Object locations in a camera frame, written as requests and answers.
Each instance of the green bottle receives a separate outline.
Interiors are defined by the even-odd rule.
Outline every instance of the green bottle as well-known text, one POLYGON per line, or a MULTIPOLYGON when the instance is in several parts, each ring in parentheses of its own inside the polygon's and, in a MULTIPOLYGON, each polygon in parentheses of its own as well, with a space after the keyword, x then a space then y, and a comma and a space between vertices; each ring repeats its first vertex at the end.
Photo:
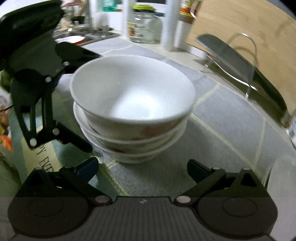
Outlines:
POLYGON ((103 6, 104 12, 116 11, 116 0, 103 0, 103 3, 104 3, 104 6, 103 6))

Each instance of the white bowl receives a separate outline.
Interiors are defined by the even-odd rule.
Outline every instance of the white bowl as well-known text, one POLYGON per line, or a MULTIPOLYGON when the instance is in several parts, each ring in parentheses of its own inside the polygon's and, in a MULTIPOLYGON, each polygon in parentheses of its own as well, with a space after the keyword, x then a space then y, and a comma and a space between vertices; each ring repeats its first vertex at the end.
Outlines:
POLYGON ((72 76, 74 101, 100 135, 147 139, 187 116, 195 88, 176 68, 143 56, 116 55, 87 62, 72 76))
POLYGON ((159 147, 159 148, 157 148, 157 149, 155 149, 153 151, 144 152, 144 153, 140 153, 140 154, 119 153, 119 152, 104 148, 100 144, 100 142, 97 141, 97 139, 94 136, 90 135, 89 133, 87 133, 82 128, 81 128, 81 130, 82 130, 83 134, 85 135, 85 137, 90 141, 90 143, 92 145, 94 145, 95 147, 98 147, 103 152, 110 155, 110 157, 112 159, 114 159, 116 161, 119 161, 119 162, 123 162, 123 163, 133 163, 133 164, 135 164, 135 163, 141 163, 141 162, 144 162, 144 161, 147 161, 147 160, 151 160, 152 158, 156 157, 161 152, 163 152, 164 150, 168 149, 173 144, 175 144, 181 138, 181 136, 184 134, 185 129, 186 129, 186 125, 187 125, 187 121, 183 122, 180 129, 171 137, 169 142, 167 142, 166 144, 162 145, 161 147, 159 147))
POLYGON ((105 146, 108 149, 113 149, 117 152, 123 153, 143 153, 147 151, 151 151, 160 147, 161 145, 168 142, 168 140, 173 136, 173 134, 180 129, 183 122, 186 121, 187 118, 181 120, 173 129, 169 132, 164 133, 160 136, 156 136, 153 138, 148 138, 144 140, 137 141, 121 141, 116 139, 106 138, 98 133, 96 133, 88 123, 88 120, 84 114, 83 109, 77 105, 75 102, 73 103, 73 112, 75 119, 77 120, 80 127, 85 130, 88 134, 94 136, 97 141, 99 141, 102 146, 105 146))

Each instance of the ribbed gray surface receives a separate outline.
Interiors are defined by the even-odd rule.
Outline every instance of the ribbed gray surface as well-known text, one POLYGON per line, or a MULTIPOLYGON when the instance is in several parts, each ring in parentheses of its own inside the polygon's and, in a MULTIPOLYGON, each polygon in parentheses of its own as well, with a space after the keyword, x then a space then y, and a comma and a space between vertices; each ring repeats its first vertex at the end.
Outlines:
MULTIPOLYGON (((17 235, 12 241, 228 241, 203 227, 189 208, 168 198, 119 197, 107 207, 97 207, 74 232, 52 239, 17 235)), ((264 236, 253 241, 271 241, 264 236)))

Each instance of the black cable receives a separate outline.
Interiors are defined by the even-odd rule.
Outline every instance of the black cable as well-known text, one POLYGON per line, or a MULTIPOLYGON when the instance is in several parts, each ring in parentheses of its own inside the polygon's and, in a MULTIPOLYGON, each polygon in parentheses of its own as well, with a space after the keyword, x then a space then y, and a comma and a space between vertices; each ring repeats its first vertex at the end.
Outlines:
POLYGON ((3 109, 3 110, 0 110, 0 112, 2 112, 2 111, 6 111, 6 110, 9 110, 9 109, 11 109, 12 107, 13 107, 13 105, 11 105, 11 106, 9 106, 9 107, 3 109))

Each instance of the jar label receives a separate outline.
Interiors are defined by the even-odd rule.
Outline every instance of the jar label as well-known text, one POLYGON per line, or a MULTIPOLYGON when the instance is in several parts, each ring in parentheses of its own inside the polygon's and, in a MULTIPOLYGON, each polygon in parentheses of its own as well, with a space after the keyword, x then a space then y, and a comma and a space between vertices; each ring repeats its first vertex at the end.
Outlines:
POLYGON ((133 38, 143 39, 144 34, 142 33, 142 30, 145 30, 145 29, 146 29, 145 24, 128 22, 128 33, 133 38))

